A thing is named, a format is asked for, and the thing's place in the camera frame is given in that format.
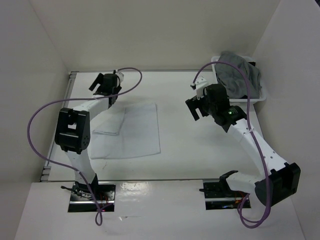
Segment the robotic arm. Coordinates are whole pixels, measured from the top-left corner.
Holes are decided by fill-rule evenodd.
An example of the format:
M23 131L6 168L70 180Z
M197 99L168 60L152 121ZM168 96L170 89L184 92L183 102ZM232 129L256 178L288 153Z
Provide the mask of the robotic arm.
M298 165L296 163L289 164L279 156L254 127L249 130L247 115L239 106L230 105L225 87L222 84L212 84L201 76L191 87L196 90L196 96L188 99L185 103L194 120L199 119L196 109L199 109L203 117L212 116L216 124L241 144L260 172L259 176L253 176L233 170L222 175L219 180L224 191L241 191L249 194L255 192L261 203L266 205L266 177L260 154L251 136L251 132L253 132L259 142L267 166L271 184L271 206L296 193L301 173Z
M118 94L124 75L119 71L113 73L99 73L89 90L93 91L97 85L95 98ZM74 108L62 108L59 112L54 141L65 151L73 167L85 175L92 190L98 187L98 178L91 167L88 155L90 142L90 121L101 112L109 109L117 100L117 96L86 101ZM75 172L75 186L79 190L88 192L85 181Z

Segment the white cloth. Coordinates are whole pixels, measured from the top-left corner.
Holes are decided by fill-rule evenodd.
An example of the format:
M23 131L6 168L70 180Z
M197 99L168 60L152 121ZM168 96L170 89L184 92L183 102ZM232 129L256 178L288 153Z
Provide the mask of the white cloth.
M155 103L126 107L120 121L119 113L92 132L91 159L130 159L161 152Z

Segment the gray towel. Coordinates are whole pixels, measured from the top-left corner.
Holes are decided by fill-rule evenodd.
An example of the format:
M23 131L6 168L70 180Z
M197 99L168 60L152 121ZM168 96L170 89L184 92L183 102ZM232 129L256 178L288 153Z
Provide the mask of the gray towel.
M240 68L249 79L250 98L258 99L260 97L260 71L258 68L248 63L243 57L229 51L222 52L219 61L231 63ZM237 70L225 64L215 64L214 69L218 83L224 85L230 99L241 99L248 96L245 80Z

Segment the white table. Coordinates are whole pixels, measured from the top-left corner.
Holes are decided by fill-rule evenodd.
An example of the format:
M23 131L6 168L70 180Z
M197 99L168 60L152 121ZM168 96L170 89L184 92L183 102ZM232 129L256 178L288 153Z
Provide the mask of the white table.
M90 98L88 90L97 72L77 73L71 98ZM218 178L230 170L246 174L258 174L256 166L242 147L210 116L194 121L185 101L196 93L190 84L195 71L146 71L141 84L132 92L120 96L116 105L153 102L157 105L161 153L131 159L95 159L92 168L99 180L178 180ZM206 79L213 73L201 74ZM136 72L125 72L123 91L139 79ZM79 105L74 101L69 108ZM240 105L246 111L246 105ZM112 108L91 121L91 130L112 114ZM253 105L250 120L261 133ZM55 145L50 158L70 164L66 154ZM73 181L74 172L68 168L52 165L49 181Z
M206 210L201 180L117 182L114 212L68 213L71 182L33 183L15 240L304 240L290 198L272 207L269 218L248 229L236 209ZM263 207L251 197L260 217Z

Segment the white wall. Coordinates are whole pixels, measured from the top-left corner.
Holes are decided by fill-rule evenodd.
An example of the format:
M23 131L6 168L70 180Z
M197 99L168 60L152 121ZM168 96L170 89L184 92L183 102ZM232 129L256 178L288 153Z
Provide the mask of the white wall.
M28 120L41 105L64 96L68 72L28 1L0 1L0 35L0 239L11 240L44 165L28 145ZM44 154L59 107L41 114L32 128Z
M292 196L307 240L320 236L320 7L282 0L253 57L268 91L256 106L265 139L301 167Z
M30 0L69 70L198 69L251 55L280 0Z

